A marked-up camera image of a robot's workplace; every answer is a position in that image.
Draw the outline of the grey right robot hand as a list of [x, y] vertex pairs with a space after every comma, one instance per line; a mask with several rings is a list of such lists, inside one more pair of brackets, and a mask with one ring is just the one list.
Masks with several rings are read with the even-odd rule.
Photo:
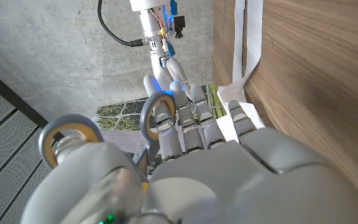
[[173, 56], [175, 50], [169, 37], [183, 37], [184, 16], [167, 16], [165, 6], [157, 6], [138, 12], [145, 41], [149, 45], [152, 72], [161, 89], [168, 90], [172, 81], [182, 84], [188, 99], [192, 100], [191, 87], [185, 71]]

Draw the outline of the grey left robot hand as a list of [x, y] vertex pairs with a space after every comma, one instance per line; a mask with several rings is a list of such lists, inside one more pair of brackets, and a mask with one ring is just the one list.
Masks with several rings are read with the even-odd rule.
[[323, 156], [229, 103], [237, 139], [227, 141], [199, 85], [162, 90], [152, 76], [129, 157], [88, 118], [69, 114], [39, 138], [51, 173], [22, 223], [358, 223], [358, 190]]

